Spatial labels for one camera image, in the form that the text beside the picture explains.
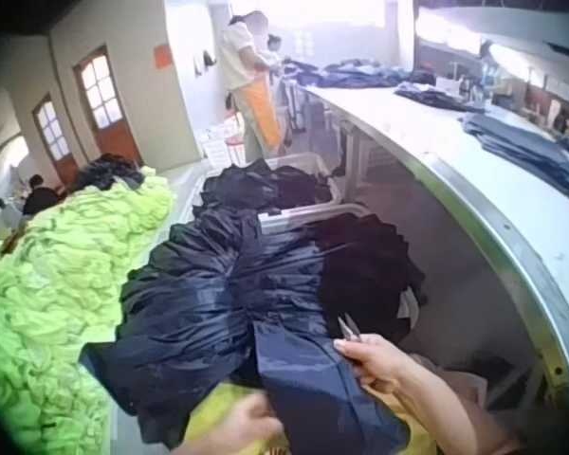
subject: wooden door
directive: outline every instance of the wooden door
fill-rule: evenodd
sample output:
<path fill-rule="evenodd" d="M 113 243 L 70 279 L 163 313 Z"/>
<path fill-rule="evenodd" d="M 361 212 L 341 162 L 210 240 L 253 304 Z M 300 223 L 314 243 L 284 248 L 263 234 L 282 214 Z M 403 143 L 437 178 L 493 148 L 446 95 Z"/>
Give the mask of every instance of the wooden door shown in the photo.
<path fill-rule="evenodd" d="M 122 110 L 107 48 L 100 47 L 74 68 L 86 118 L 101 154 L 122 155 L 143 164 Z"/>
<path fill-rule="evenodd" d="M 50 95 L 36 106 L 33 117 L 57 175 L 64 185 L 71 185 L 78 175 L 78 164 L 69 150 Z"/>

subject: orange apron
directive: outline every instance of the orange apron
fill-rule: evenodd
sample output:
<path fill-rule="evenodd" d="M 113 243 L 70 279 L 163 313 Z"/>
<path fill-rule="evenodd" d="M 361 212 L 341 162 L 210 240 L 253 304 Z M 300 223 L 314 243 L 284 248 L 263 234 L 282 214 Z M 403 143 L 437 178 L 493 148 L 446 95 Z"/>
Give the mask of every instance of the orange apron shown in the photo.
<path fill-rule="evenodd" d="M 266 78 L 260 78 L 249 85 L 245 85 L 241 87 L 240 91 L 247 100 L 251 111 L 253 111 L 253 116 L 266 140 L 266 144 L 270 148 L 279 145 L 281 143 L 281 132 L 270 100 L 271 96 Z"/>

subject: curved table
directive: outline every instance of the curved table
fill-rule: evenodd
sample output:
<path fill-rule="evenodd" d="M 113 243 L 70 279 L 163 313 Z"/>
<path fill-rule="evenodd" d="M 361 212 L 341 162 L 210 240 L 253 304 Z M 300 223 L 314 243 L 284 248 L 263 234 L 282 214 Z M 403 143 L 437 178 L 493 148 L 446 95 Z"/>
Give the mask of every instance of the curved table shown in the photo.
<path fill-rule="evenodd" d="M 521 314 L 551 398 L 569 408 L 569 199 L 483 150 L 462 130 L 463 114 L 404 99 L 394 89 L 300 88 L 308 109 L 318 97 L 353 125 L 346 199 L 355 197 L 361 131 L 404 164 L 472 238 Z M 489 114 L 546 136 L 496 106 Z"/>

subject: metal table edge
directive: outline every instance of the metal table edge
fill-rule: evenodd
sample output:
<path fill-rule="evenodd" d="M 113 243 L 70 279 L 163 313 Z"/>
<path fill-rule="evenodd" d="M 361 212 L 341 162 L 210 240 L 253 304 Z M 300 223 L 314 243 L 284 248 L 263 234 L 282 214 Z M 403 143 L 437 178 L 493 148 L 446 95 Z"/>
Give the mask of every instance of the metal table edge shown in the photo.
<path fill-rule="evenodd" d="M 540 256 L 507 218 L 438 156 L 417 159 L 362 118 L 319 94 L 341 116 L 396 157 L 435 196 L 479 247 L 516 305 L 543 360 L 557 403 L 569 407 L 569 304 Z"/>

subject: scissors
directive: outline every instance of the scissors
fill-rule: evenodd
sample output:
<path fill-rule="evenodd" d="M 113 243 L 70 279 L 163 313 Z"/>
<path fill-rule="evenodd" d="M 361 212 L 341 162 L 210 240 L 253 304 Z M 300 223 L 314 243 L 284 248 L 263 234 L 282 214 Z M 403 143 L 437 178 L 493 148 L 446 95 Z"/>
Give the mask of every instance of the scissors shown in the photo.
<path fill-rule="evenodd" d="M 340 322 L 341 331 L 343 332 L 343 337 L 348 341 L 360 342 L 360 329 L 354 322 L 350 315 L 347 313 L 344 315 L 345 322 L 342 318 L 338 318 Z"/>

